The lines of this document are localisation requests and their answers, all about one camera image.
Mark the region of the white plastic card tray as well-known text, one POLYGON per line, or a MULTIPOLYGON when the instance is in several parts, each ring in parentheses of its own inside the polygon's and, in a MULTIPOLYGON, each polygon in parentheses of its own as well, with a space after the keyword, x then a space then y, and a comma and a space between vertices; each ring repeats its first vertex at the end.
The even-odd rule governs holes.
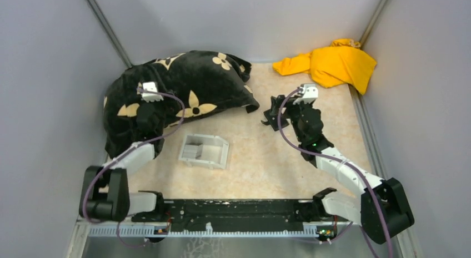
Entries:
POLYGON ((179 151, 178 160, 190 167, 203 167, 208 169, 226 169, 229 153, 229 142, 220 136, 206 134, 186 134, 179 151), (199 159, 182 158, 185 144, 203 144, 203 153, 199 159))

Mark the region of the black floral plush blanket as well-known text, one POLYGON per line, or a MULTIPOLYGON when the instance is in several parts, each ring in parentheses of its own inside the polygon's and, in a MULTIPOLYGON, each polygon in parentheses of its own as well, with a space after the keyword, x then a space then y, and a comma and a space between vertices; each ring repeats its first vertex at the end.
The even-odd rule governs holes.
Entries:
POLYGON ((103 102, 105 150, 115 158, 141 141, 137 109, 143 103, 140 86, 156 82, 166 107, 164 129, 192 122, 231 108, 248 113, 259 108, 247 86, 252 65, 232 54, 191 50, 126 69, 106 90, 103 102))

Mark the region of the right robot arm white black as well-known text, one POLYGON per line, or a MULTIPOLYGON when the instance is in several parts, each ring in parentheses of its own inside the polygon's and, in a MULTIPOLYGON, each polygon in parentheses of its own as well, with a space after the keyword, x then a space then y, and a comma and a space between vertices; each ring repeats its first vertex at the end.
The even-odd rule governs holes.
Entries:
POLYGON ((357 223, 377 244, 400 234, 415 223, 413 212, 402 183, 369 173, 347 159, 323 134, 321 111, 313 104, 299 102, 300 97, 271 97, 270 108, 264 111, 264 125, 282 131, 291 125, 303 159, 335 177, 354 197, 334 188, 326 188, 313 197, 313 214, 319 220, 336 215, 357 223))

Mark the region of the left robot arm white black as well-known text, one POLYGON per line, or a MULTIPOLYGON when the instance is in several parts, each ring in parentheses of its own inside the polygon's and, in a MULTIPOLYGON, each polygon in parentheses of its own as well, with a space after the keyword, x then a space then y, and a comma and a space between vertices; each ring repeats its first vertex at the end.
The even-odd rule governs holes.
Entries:
POLYGON ((162 134, 163 115, 151 103, 137 109, 137 128, 141 141, 114 160, 101 166, 91 165, 84 172, 79 215, 90 222, 123 221, 127 216, 145 213, 153 221, 162 220, 167 207, 156 191, 130 193, 128 177, 153 160, 162 150, 164 139, 148 143, 146 139, 162 134))

